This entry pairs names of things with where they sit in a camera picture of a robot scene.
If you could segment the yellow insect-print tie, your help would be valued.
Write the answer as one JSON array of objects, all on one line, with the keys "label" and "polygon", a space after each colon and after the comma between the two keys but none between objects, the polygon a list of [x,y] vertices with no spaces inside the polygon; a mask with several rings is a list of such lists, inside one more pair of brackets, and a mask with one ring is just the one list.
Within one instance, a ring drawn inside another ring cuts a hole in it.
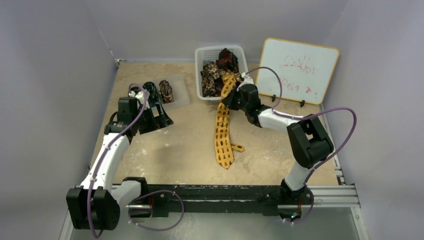
[{"label": "yellow insect-print tie", "polygon": [[234,73],[227,73],[222,77],[224,86],[221,91],[220,103],[217,107],[215,118],[214,150],[216,162],[228,170],[235,161],[233,151],[244,152],[242,145],[231,143],[230,141],[230,109],[225,106],[222,100],[230,95],[233,87],[236,86],[237,78]]}]

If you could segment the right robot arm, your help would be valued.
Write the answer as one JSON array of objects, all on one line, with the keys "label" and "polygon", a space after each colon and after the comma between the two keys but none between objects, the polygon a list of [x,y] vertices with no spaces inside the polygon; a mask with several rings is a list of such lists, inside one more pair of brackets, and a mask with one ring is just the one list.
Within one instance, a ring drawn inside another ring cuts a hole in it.
[{"label": "right robot arm", "polygon": [[283,117],[281,112],[262,104],[254,84],[233,88],[221,103],[230,110],[243,111],[252,125],[287,134],[295,163],[281,182],[280,196],[288,204],[298,200],[313,168],[334,151],[320,119],[312,115]]}]

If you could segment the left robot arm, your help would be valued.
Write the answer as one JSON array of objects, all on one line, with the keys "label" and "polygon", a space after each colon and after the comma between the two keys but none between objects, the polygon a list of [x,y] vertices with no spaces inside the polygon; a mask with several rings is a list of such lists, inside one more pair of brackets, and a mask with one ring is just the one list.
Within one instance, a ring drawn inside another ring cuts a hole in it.
[{"label": "left robot arm", "polygon": [[66,195],[73,227],[78,230],[114,230],[121,207],[130,200],[146,203],[149,191],[140,177],[127,177],[115,192],[113,180],[123,156],[137,134],[172,125],[159,97],[121,97],[117,111],[104,128],[102,148],[86,178]]}]

